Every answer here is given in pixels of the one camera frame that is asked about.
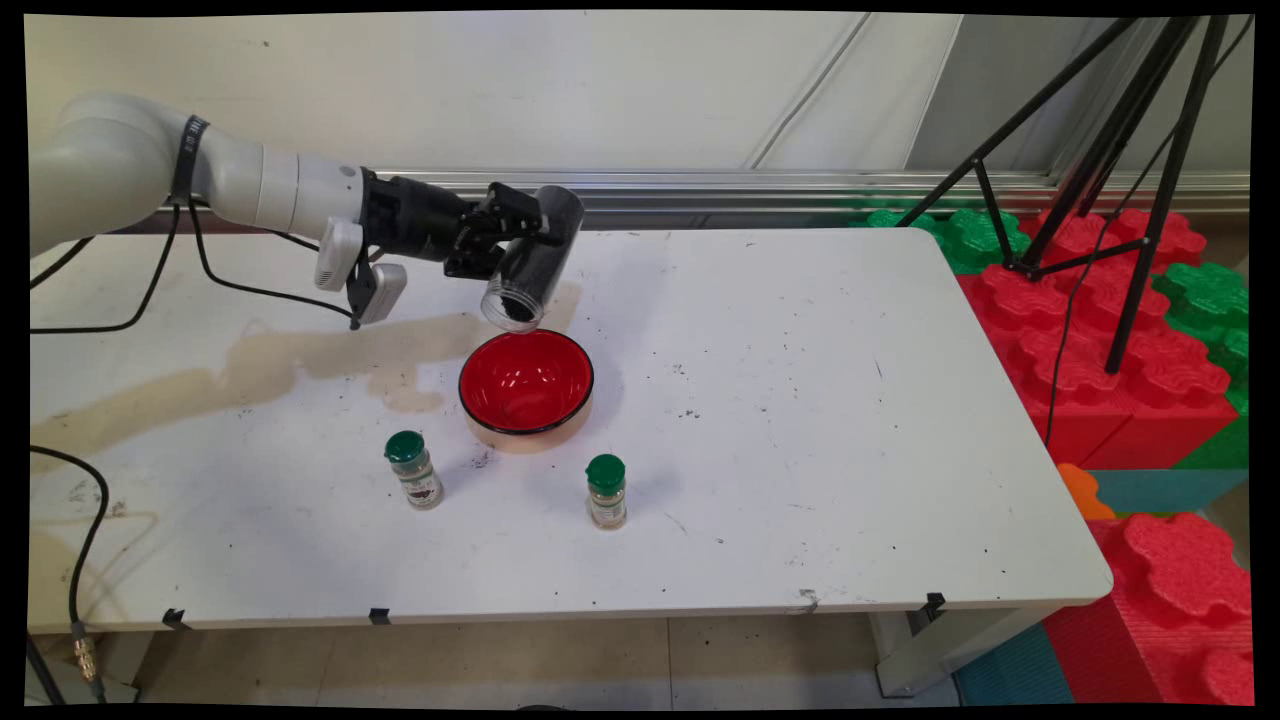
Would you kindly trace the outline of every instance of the green lid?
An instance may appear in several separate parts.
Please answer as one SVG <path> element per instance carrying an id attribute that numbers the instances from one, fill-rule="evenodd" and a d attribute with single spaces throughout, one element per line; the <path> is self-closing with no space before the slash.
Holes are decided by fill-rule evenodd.
<path id="1" fill-rule="evenodd" d="M 596 455 L 586 466 L 586 484 L 599 495 L 617 495 L 626 484 L 627 466 L 613 455 Z"/>
<path id="2" fill-rule="evenodd" d="M 383 455 L 396 464 L 412 462 L 426 448 L 422 436 L 413 430 L 401 430 L 387 441 L 387 450 Z"/>

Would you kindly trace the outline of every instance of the clear plastic container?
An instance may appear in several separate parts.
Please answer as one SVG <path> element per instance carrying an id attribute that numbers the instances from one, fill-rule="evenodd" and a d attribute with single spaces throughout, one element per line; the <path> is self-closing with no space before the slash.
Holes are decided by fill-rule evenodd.
<path id="1" fill-rule="evenodd" d="M 532 332 L 543 320 L 585 213 L 582 201 L 563 187 L 548 184 L 534 197 L 547 223 L 543 237 L 521 237 L 507 245 L 480 301 L 484 316 L 512 333 Z"/>
<path id="2" fill-rule="evenodd" d="M 627 520 L 626 465 L 613 455 L 598 455 L 586 466 L 586 505 L 596 527 L 612 530 Z"/>
<path id="3" fill-rule="evenodd" d="M 440 503 L 444 497 L 444 486 L 440 483 L 435 468 L 431 465 L 431 454 L 426 451 L 422 436 L 413 430 L 403 430 L 393 434 L 387 441 L 384 451 L 387 460 L 392 464 L 392 471 L 399 478 L 401 488 L 408 503 L 420 510 L 430 510 Z"/>

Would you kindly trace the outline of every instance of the bowl rim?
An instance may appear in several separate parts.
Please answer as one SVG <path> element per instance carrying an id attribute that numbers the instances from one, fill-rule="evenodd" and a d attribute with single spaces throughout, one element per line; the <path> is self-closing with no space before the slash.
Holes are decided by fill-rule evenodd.
<path id="1" fill-rule="evenodd" d="M 572 410 L 570 410 L 568 413 L 566 413 L 564 416 L 559 418 L 558 420 L 556 420 L 556 421 L 553 421 L 550 424 L 543 425 L 540 428 L 532 428 L 532 429 L 527 429 L 527 430 L 517 430 L 517 429 L 512 429 L 512 428 L 498 428 L 498 427 L 490 425 L 489 423 L 485 423 L 480 418 L 476 418 L 476 414 L 472 413 L 471 407 L 467 405 L 466 396 L 462 393 L 462 375 L 467 372 L 467 365 L 471 364 L 471 360 L 476 356 L 477 352 L 480 352 L 481 350 L 484 350 L 485 346 L 488 346 L 492 342 L 495 342 L 495 341 L 498 341 L 498 340 L 500 340 L 503 337 L 507 337 L 507 336 L 532 334 L 532 333 L 538 333 L 538 332 L 550 333 L 550 334 L 559 336 L 559 337 L 567 340 L 573 347 L 576 347 L 579 350 L 579 352 L 582 354 L 582 357 L 586 357 L 588 379 L 586 379 L 586 392 L 582 393 L 582 400 Z M 531 434 L 536 434 L 536 433 L 545 433 L 547 430 L 552 430 L 552 429 L 556 429 L 556 428 L 563 425 L 571 418 L 573 418 L 573 415 L 577 415 L 579 411 L 582 410 L 582 407 L 586 405 L 586 401 L 591 398 L 591 391 L 594 391 L 594 389 L 595 389 L 595 364 L 591 363 L 591 356 L 586 352 L 586 348 L 584 348 L 581 345 L 579 345 L 579 342 L 576 340 L 568 337 L 567 334 L 559 333 L 559 332 L 556 332 L 556 331 L 552 331 L 552 329 L 547 329 L 547 328 L 535 328 L 530 333 L 504 332 L 504 333 L 495 334 L 495 336 L 490 337 L 489 340 L 481 342 L 475 350 L 472 350 L 471 355 L 467 355 L 466 361 L 462 363 L 462 370 L 458 372 L 458 402 L 462 404 L 462 409 L 467 413 L 467 416 L 470 416 L 472 420 L 475 420 L 476 424 L 479 424 L 480 427 L 483 427 L 485 429 L 489 429 L 489 430 L 493 430 L 493 432 L 499 433 L 499 434 L 504 434 L 504 436 L 531 436 Z"/>

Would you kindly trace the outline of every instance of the floor tile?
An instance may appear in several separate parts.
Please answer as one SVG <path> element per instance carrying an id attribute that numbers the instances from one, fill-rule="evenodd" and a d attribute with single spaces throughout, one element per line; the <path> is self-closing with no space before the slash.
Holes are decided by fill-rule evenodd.
<path id="1" fill-rule="evenodd" d="M 669 710 L 666 620 L 347 628 L 319 705 Z"/>
<path id="2" fill-rule="evenodd" d="M 156 633 L 141 702 L 315 705 L 333 628 Z"/>
<path id="3" fill-rule="evenodd" d="M 861 615 L 671 620 L 675 710 L 955 706 L 947 679 L 884 700 L 876 643 Z"/>

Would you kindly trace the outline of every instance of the white robotic arm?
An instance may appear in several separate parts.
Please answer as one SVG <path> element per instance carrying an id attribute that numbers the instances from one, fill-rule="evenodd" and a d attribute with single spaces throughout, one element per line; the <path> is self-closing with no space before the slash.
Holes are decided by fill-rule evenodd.
<path id="1" fill-rule="evenodd" d="M 189 117 L 109 92 L 63 109 L 51 142 L 31 150 L 31 255 L 137 223 L 169 197 Z M 298 155 L 207 127 L 191 193 L 234 223 L 321 238 L 329 218 L 360 220 L 358 165 Z"/>
<path id="2" fill-rule="evenodd" d="M 361 323 L 385 318 L 407 282 L 399 265 L 370 265 L 371 245 L 442 261 L 449 277 L 497 281 L 502 274 L 506 284 L 532 283 L 549 293 L 584 215 L 577 197 L 554 186 L 529 196 L 493 183 L 485 200 L 472 204 L 426 183 L 379 179 L 358 165 L 265 147 L 195 115 L 109 92 L 69 102 L 52 140 L 31 147 L 28 156 L 32 258 L 134 224 L 166 199 L 197 196 L 233 223 L 319 240 L 316 286 L 346 287 Z M 515 242 L 499 247 L 504 241 Z M 529 255 L 538 261 L 527 261 Z M 531 316 L 531 324 L 512 323 L 532 329 L 540 302 L 526 313 L 512 306 L 517 301 L 483 307 Z M 503 324 L 504 318 L 490 319 Z"/>

